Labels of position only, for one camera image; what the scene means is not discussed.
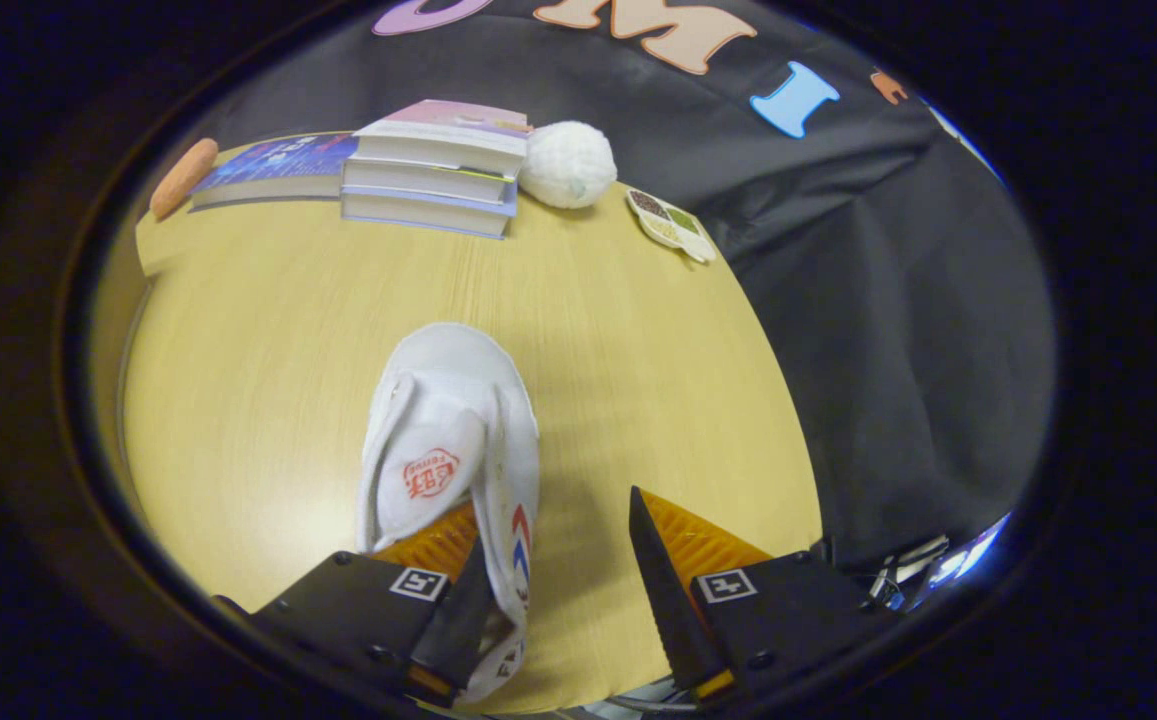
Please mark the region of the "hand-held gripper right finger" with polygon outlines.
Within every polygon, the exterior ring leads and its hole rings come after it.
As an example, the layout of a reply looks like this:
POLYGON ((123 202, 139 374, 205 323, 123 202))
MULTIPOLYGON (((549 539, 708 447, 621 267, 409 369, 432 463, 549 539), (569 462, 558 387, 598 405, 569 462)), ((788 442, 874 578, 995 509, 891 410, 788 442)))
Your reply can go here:
POLYGON ((646 488, 628 532, 675 682, 702 706, 752 706, 879 633, 879 605, 808 551, 773 556, 646 488))

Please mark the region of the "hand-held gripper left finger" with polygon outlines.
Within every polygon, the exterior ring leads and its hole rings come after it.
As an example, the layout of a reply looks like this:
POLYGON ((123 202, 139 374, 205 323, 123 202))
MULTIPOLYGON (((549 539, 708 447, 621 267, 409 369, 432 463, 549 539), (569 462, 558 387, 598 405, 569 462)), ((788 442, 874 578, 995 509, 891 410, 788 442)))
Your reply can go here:
POLYGON ((331 553, 261 609, 214 602, 337 679, 436 706, 467 691, 498 639, 470 502, 379 552, 331 553))

